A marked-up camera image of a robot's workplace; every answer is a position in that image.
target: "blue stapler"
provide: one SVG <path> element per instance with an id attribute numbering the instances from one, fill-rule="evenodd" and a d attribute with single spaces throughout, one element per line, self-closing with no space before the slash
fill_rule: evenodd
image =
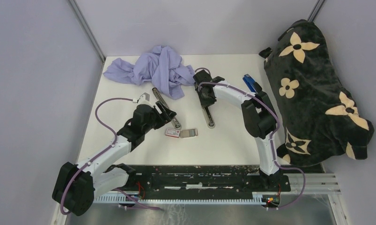
<path id="1" fill-rule="evenodd" d="M 248 75 L 248 74 L 244 75 L 243 81 L 246 83 L 247 87 L 249 87 L 251 92 L 256 92 L 255 88 L 254 88 L 255 81 L 250 75 Z"/>

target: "white table surface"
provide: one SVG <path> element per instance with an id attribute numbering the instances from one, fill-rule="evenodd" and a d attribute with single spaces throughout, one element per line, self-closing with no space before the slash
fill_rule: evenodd
<path id="1" fill-rule="evenodd" d="M 108 57 L 103 72 L 113 60 L 119 57 Z M 134 63 L 138 56 L 121 57 Z M 194 69 L 206 67 L 211 76 L 224 77 L 231 85 L 247 90 L 242 80 L 249 74 L 270 96 L 273 106 L 280 118 L 274 96 L 263 69 L 263 58 L 257 54 L 244 55 L 184 55 L 184 65 L 192 65 Z M 150 94 L 150 102 L 156 98 L 152 93 L 150 82 L 141 86 L 113 82 L 101 75 L 94 105 L 88 121 L 78 161 L 89 157 L 106 143 L 112 140 L 112 133 L 100 125 L 94 115 L 99 103 L 108 98 L 138 98 L 142 93 Z M 185 97 L 172 100 L 162 95 L 170 109 L 177 112 L 177 118 L 183 129 L 197 128 L 199 136 L 191 138 L 173 138 L 165 136 L 169 123 L 158 130 L 151 130 L 145 135 L 145 141 L 134 151 L 116 161 L 117 164 L 128 165 L 259 165 L 259 157 L 255 140 L 248 134 L 243 124 L 242 112 L 237 107 L 218 100 L 209 107 L 215 121 L 215 128 L 206 125 L 199 98 L 193 86 L 182 86 Z M 118 131 L 132 117 L 136 104 L 116 100 L 104 104 L 99 110 L 103 122 Z M 281 129 L 276 137 L 276 146 L 283 143 L 284 131 Z"/>

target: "small box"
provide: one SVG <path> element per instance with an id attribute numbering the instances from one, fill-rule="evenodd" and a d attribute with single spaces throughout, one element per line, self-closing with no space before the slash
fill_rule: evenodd
<path id="1" fill-rule="evenodd" d="M 179 130 L 175 130 L 171 128 L 167 128 L 166 130 L 166 136 L 179 138 L 179 134 L 180 134 Z"/>

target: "red wire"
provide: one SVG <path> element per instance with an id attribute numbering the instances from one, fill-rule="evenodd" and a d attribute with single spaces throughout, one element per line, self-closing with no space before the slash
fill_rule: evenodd
<path id="1" fill-rule="evenodd" d="M 141 186 L 141 188 L 142 188 L 142 199 L 144 199 L 145 198 L 145 189 L 144 189 L 143 186 Z"/>
<path id="2" fill-rule="evenodd" d="M 144 199 L 144 198 L 145 198 L 145 189 L 144 189 L 144 187 L 141 185 L 140 182 L 137 182 L 137 185 L 138 185 L 138 194 L 141 193 L 141 188 L 142 188 L 142 191 L 143 191 L 143 193 L 142 193 L 142 199 Z"/>
<path id="3" fill-rule="evenodd" d="M 137 185 L 138 185 L 138 194 L 140 194 L 141 193 L 141 184 L 140 184 L 140 182 L 137 182 Z"/>
<path id="4" fill-rule="evenodd" d="M 280 196 L 280 193 L 281 193 L 281 186 L 279 184 L 279 192 L 277 193 L 276 197 Z"/>

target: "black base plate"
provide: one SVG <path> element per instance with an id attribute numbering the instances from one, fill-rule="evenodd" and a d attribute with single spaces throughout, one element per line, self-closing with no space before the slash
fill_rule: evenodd
<path id="1" fill-rule="evenodd" d="M 151 166 L 130 165 L 136 170 L 125 191 L 145 189 L 145 199 L 252 199 L 252 192 L 291 191 L 284 175 L 274 187 L 265 187 L 258 174 L 259 166 Z M 201 185 L 211 189 L 192 188 Z"/>

